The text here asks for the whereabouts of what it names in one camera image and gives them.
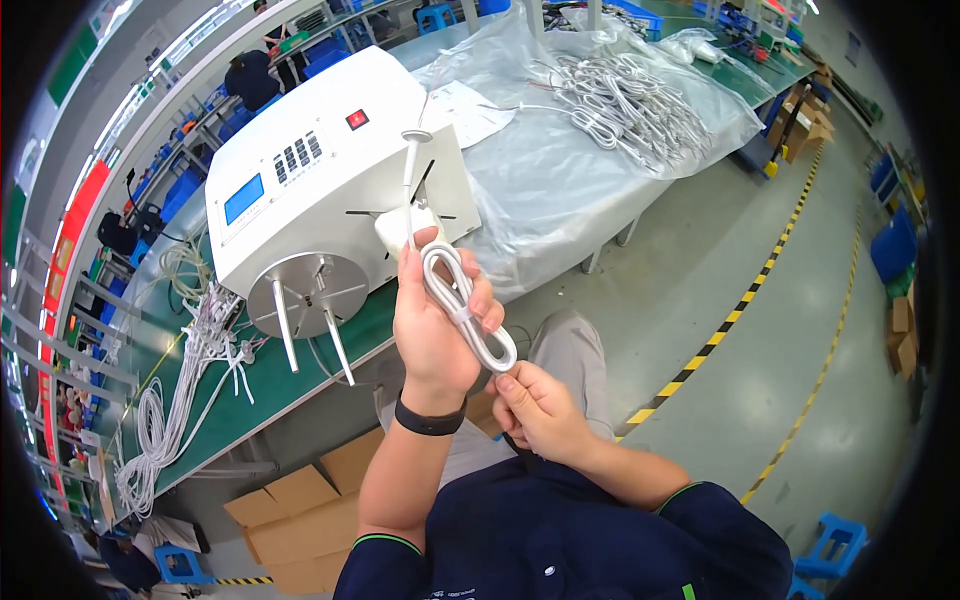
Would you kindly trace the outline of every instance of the black wristband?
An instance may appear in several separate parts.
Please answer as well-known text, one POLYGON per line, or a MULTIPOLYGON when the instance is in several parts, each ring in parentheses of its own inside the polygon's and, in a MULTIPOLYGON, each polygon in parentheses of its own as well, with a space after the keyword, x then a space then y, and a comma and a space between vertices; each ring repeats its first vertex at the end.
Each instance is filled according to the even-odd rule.
POLYGON ((403 396, 402 389, 400 389, 400 394, 396 396, 396 408, 394 410, 396 422, 403 425, 405 429, 409 429, 423 436, 453 435, 457 432, 457 429, 460 429, 460 425, 463 424, 464 418, 467 416, 466 396, 464 396, 464 403, 460 407, 460 410, 442 417, 424 417, 423 415, 418 415, 403 405, 403 400, 400 399, 401 396, 403 396))

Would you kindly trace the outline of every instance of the forearm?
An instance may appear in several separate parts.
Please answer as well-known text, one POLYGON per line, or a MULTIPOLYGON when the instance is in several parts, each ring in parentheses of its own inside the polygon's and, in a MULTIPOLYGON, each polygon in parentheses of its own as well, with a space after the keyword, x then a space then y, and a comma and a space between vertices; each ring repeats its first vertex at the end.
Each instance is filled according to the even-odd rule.
MULTIPOLYGON (((409 382, 402 398, 407 408, 431 417, 455 412, 463 403, 461 397, 438 397, 409 382)), ((405 534, 422 547, 423 524, 437 497, 452 441, 452 435, 421 435, 393 420, 360 489, 360 535, 405 534)))
POLYGON ((595 438, 577 464, 570 465, 617 500, 655 511, 690 483, 683 467, 651 452, 595 438))

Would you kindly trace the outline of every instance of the rotating spool disc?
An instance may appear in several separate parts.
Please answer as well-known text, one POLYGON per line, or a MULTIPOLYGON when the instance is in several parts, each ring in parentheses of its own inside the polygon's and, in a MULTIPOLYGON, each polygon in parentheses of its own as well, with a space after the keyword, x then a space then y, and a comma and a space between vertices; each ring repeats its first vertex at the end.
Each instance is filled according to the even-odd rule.
POLYGON ((329 331, 352 385, 337 325, 360 310, 369 289, 367 274, 355 262, 336 254, 306 252, 277 262, 257 278, 247 312, 257 329, 283 338, 293 372, 299 370, 293 341, 329 331))

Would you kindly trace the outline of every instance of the blue screen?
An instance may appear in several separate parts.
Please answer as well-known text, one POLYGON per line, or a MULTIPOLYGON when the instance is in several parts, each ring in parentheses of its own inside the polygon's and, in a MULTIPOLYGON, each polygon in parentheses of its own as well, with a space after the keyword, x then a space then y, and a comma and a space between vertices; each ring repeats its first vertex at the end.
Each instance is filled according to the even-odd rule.
POLYGON ((252 180, 244 183, 244 186, 237 190, 237 193, 230 196, 230 199, 224 203, 227 225, 236 221, 245 210, 260 200, 261 196, 263 196, 263 181, 260 180, 260 174, 257 173, 253 176, 252 180))

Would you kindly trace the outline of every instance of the concrete floor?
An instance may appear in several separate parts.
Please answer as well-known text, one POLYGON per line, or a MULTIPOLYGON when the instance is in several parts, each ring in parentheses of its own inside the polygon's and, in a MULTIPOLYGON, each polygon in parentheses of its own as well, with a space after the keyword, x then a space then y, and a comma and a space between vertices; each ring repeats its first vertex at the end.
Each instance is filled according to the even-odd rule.
MULTIPOLYGON (((624 440, 738 497, 800 414, 840 318, 856 205, 866 201, 862 163, 869 141, 842 108, 830 119, 837 141, 824 150, 775 269, 703 366, 624 440)), ((614 424, 623 421, 696 353, 750 286, 797 203, 813 156, 806 150, 769 182, 748 177, 730 160, 677 181, 644 212, 627 248, 608 245, 592 276, 572 269, 512 302, 508 324, 534 332, 566 306, 591 319, 607 354, 611 415, 614 424)), ((868 252, 878 220, 866 205, 863 214, 856 279, 834 359, 803 427, 748 504, 794 555, 813 542, 823 510, 874 526, 911 441, 906 387, 883 347, 884 290, 868 252)), ((365 367, 358 380, 371 380, 373 369, 365 367)), ((288 472, 375 424, 369 388, 335 387, 263 437, 288 472)), ((160 499, 157 510, 202 524, 214 576, 264 575, 222 508, 262 483, 191 479, 160 499)), ((223 599, 277 597, 271 586, 211 591, 223 599)))

